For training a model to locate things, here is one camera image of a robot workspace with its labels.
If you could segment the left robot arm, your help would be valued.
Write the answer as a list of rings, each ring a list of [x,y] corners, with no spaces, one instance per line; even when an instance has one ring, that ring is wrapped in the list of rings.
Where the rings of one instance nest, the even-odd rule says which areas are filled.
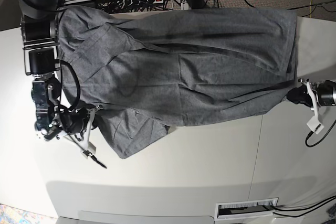
[[[286,98],[294,104],[303,104],[313,107],[313,99],[308,93],[308,85],[316,99],[317,106],[335,106],[335,82],[326,80],[320,83],[311,83],[309,80],[299,79],[301,86],[291,89]]]

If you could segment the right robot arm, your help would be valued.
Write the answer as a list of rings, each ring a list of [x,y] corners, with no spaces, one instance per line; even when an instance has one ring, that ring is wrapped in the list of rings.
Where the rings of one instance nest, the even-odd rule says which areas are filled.
[[[69,63],[58,58],[59,21],[64,14],[64,0],[19,0],[25,74],[33,76],[31,98],[36,107],[35,129],[46,141],[61,134],[83,141],[89,121],[87,109],[77,108],[80,100],[79,80]],[[61,104],[62,73],[67,67],[74,78],[77,94],[70,107]]]

